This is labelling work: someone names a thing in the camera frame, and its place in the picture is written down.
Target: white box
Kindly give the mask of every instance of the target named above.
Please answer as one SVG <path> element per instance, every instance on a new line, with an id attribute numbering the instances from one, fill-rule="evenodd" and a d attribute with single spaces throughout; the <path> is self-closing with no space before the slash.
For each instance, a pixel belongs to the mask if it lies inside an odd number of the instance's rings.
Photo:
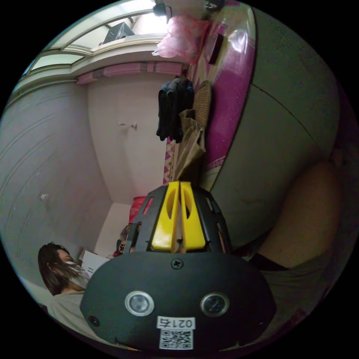
<path id="1" fill-rule="evenodd" d="M 85 251 L 82 258 L 81 267 L 85 269 L 88 275 L 91 276 L 106 262 L 110 259 L 101 257 L 97 254 L 91 253 L 89 251 Z"/>

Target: woven fan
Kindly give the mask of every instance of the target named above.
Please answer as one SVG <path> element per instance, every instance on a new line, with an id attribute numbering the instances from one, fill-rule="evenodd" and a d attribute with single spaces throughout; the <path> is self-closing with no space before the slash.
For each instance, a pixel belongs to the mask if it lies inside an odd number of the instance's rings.
<path id="1" fill-rule="evenodd" d="M 194 94 L 193 109 L 198 121 L 204 128 L 207 127 L 209 110 L 211 107 L 212 89 L 211 83 L 205 80 Z"/>

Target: lamp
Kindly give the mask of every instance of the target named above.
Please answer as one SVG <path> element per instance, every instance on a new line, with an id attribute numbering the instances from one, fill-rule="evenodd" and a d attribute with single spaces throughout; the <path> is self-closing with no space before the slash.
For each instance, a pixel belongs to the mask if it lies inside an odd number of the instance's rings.
<path id="1" fill-rule="evenodd" d="M 156 4 L 153 7 L 153 13 L 158 17 L 166 17 L 166 23 L 172 17 L 172 8 L 170 6 L 166 6 L 164 3 Z"/>

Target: gray shirt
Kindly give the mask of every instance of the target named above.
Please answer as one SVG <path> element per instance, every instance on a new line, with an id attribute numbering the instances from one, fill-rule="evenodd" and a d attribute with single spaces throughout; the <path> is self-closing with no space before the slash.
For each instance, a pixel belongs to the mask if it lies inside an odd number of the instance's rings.
<path id="1" fill-rule="evenodd" d="M 111 344 L 99 338 L 86 322 L 80 311 L 80 303 L 84 292 L 75 292 L 69 294 L 58 294 L 54 296 L 54 301 L 48 305 L 48 313 L 65 326 L 85 335 L 91 339 L 97 340 L 108 345 L 129 349 L 120 344 Z"/>

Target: sticker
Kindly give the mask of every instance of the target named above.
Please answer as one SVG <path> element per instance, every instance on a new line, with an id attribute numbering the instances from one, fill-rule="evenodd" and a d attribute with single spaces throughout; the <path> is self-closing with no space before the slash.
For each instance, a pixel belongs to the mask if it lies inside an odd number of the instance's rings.
<path id="1" fill-rule="evenodd" d="M 161 329 L 159 348 L 165 350 L 193 349 L 193 330 Z"/>
<path id="2" fill-rule="evenodd" d="M 173 318 L 173 317 L 157 317 L 157 329 L 173 329 L 173 330 L 194 330 L 196 328 L 196 319 L 192 318 Z"/>
<path id="3" fill-rule="evenodd" d="M 160 333 L 160 349 L 190 350 L 193 349 L 193 330 L 196 319 L 157 317 L 157 329 Z"/>

